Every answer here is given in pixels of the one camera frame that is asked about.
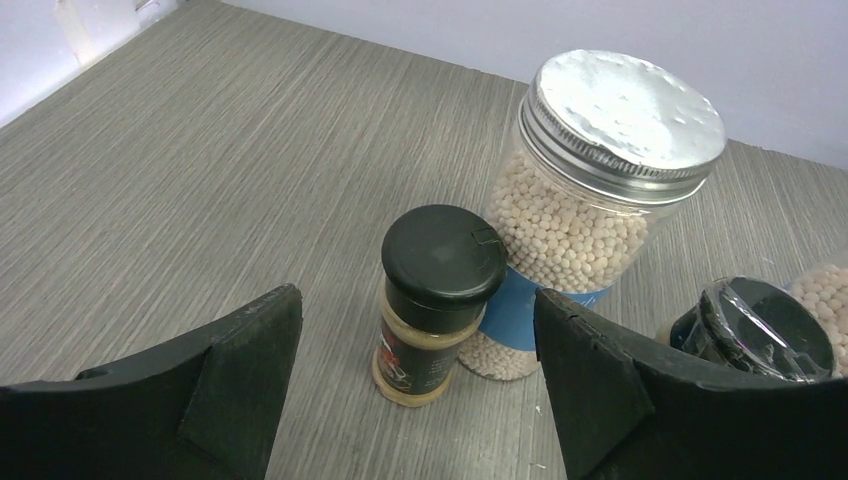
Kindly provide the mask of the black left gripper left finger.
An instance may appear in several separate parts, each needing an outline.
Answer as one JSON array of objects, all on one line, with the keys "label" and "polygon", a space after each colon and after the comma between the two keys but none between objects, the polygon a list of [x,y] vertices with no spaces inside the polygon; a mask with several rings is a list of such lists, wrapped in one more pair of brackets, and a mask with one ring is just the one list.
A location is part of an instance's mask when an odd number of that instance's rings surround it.
[{"label": "black left gripper left finger", "polygon": [[1,389],[5,479],[262,479],[302,329],[279,286],[67,381]]}]

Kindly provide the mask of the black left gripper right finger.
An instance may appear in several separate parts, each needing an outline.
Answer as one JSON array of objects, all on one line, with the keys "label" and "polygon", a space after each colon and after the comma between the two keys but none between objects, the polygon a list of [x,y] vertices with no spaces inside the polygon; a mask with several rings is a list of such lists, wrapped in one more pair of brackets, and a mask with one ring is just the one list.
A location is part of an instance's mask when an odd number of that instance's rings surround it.
[{"label": "black left gripper right finger", "polygon": [[694,357],[539,290],[536,352],[571,479],[843,479],[847,383]]}]

